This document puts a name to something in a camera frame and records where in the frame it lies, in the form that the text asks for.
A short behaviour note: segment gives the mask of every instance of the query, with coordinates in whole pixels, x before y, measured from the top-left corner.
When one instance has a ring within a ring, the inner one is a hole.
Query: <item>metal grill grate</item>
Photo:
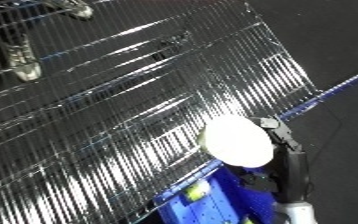
[[[205,121],[316,92],[244,1],[100,0],[89,21],[45,1],[0,3],[0,223],[135,221],[210,159]],[[12,67],[23,37],[35,58]]]

